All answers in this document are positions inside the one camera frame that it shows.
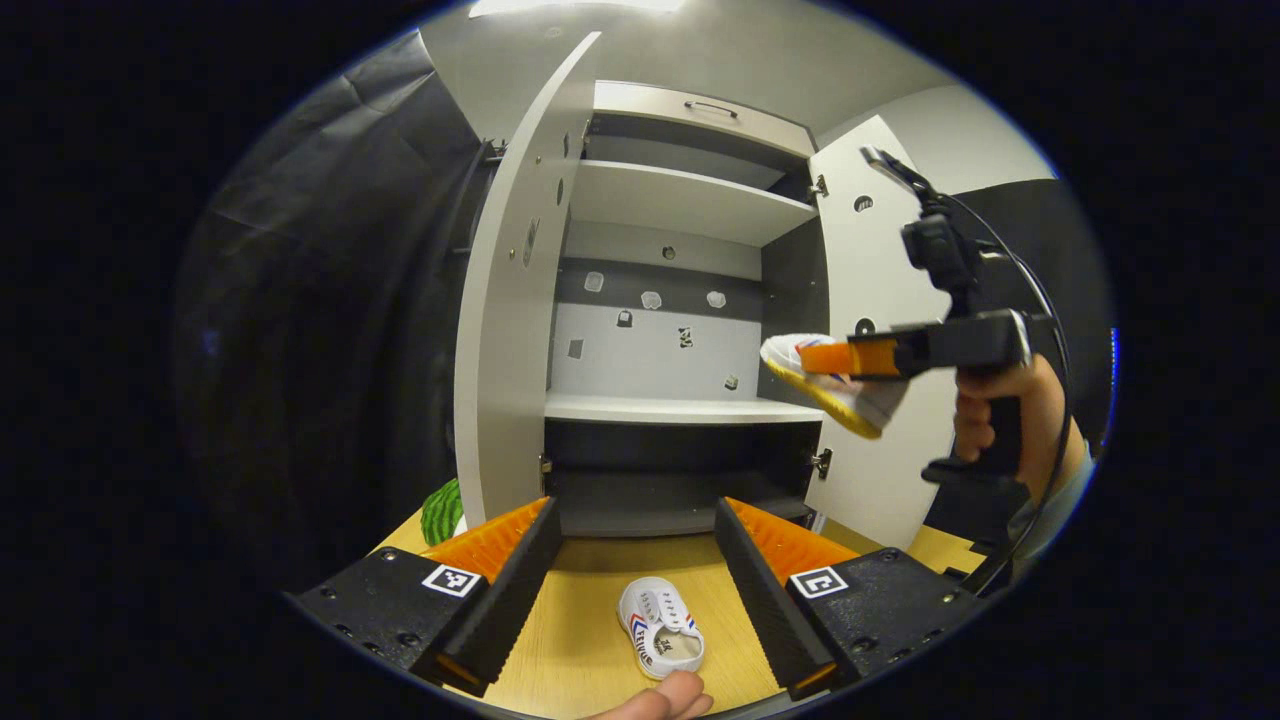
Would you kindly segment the white shoe cabinet door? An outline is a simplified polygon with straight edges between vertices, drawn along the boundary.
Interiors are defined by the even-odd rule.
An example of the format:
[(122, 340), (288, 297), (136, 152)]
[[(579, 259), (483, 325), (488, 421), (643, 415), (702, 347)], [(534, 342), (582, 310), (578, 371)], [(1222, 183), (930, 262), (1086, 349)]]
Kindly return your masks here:
[(593, 31), (530, 104), (474, 234), (454, 354), (454, 456), (476, 528), (543, 495), (550, 327), (562, 246), (594, 113)]
[[(878, 117), (865, 119), (809, 161), (812, 176), (823, 179), (828, 190), (817, 206), (833, 337), (851, 334), (863, 319), (879, 331), (936, 322), (950, 307), (948, 296), (910, 264), (902, 246), (900, 231), (918, 218), (919, 202), (867, 164), (861, 155), (865, 146), (910, 163), (902, 143)], [(937, 493), (922, 479), (922, 470), (952, 447), (955, 396), (954, 372), (918, 377), (878, 439), (865, 439), (826, 418), (820, 442), (833, 457), (827, 478), (810, 484), (808, 505), (878, 544), (908, 548)]]

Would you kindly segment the white shoe cabinet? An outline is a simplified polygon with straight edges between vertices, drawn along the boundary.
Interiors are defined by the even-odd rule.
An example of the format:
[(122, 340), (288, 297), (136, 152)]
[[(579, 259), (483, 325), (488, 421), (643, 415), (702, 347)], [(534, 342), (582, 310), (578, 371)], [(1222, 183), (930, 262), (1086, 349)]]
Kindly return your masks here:
[[(622, 161), (730, 181), (804, 202), (818, 218), (762, 249), (696, 234), (581, 222), (570, 204), (550, 327), (549, 393), (767, 398), (817, 409), (771, 374), (762, 342), (829, 324), (817, 200), (796, 158), (705, 129), (594, 110), (581, 161)], [(808, 525), (810, 482), (831, 452), (820, 423), (644, 425), (545, 419), (548, 491), (567, 536), (708, 533), (730, 496)]]

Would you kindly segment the green watermelon slice toy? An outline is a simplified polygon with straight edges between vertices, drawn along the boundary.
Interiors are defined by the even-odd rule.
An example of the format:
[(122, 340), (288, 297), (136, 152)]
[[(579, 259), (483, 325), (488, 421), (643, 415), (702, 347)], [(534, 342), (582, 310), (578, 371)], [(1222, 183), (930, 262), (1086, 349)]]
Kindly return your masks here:
[(420, 528), (426, 546), (434, 547), (452, 538), (463, 519), (460, 480), (453, 478), (433, 491), (422, 502)]

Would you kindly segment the white canvas shoe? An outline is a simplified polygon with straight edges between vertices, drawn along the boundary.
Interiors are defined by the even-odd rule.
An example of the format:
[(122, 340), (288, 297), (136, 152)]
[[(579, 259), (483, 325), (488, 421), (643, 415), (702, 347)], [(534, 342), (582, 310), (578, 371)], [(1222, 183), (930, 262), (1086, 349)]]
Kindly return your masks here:
[(678, 589), (664, 578), (643, 577), (625, 588), (617, 605), (640, 671), (654, 680), (696, 673), (707, 643)]
[(760, 357), (776, 377), (815, 401), (841, 427), (867, 439), (879, 438), (900, 407), (908, 383), (805, 372), (801, 351), (824, 346), (846, 350), (849, 343), (826, 334), (776, 334), (763, 341)]

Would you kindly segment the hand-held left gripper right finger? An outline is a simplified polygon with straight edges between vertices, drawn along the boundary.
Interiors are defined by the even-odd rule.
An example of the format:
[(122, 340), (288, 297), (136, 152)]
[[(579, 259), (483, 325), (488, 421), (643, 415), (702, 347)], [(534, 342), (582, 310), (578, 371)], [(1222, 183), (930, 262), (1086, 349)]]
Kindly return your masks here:
[(719, 498), (714, 536), (774, 679), (794, 701), (896, 669), (986, 609), (902, 550), (855, 553), (736, 498)]

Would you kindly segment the white cabinet drawer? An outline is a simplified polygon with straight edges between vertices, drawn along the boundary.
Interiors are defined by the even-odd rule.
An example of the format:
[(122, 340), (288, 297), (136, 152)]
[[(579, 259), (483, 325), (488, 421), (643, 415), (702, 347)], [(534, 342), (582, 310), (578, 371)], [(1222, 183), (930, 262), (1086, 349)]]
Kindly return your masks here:
[[(684, 106), (686, 100), (731, 108), (739, 113), (739, 119), (730, 119), (716, 111), (687, 109)], [(817, 152), (812, 132), (797, 122), (721, 97), (676, 88), (599, 79), (595, 82), (594, 110), (608, 117), (658, 120), (705, 129), (759, 143), (796, 158), (810, 158)]]

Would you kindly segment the white cabinet shelf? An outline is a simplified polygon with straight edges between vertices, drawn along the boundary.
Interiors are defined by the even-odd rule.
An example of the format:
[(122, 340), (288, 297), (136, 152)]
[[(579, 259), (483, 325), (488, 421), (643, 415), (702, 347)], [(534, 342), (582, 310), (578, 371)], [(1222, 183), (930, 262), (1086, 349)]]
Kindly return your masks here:
[(818, 218), (804, 202), (745, 184), (622, 161), (580, 163), (573, 218), (696, 234), (762, 249)]
[(819, 409), (767, 398), (680, 400), (549, 393), (548, 420), (644, 425), (755, 425), (819, 421)]

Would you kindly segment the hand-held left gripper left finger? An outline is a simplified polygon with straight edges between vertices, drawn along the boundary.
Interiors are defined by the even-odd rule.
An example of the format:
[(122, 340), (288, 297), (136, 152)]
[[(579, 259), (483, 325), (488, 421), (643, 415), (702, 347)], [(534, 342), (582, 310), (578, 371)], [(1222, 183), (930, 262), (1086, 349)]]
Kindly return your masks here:
[(481, 697), (498, 682), (563, 543), (541, 497), (429, 550), (374, 550), (291, 601), (356, 650)]

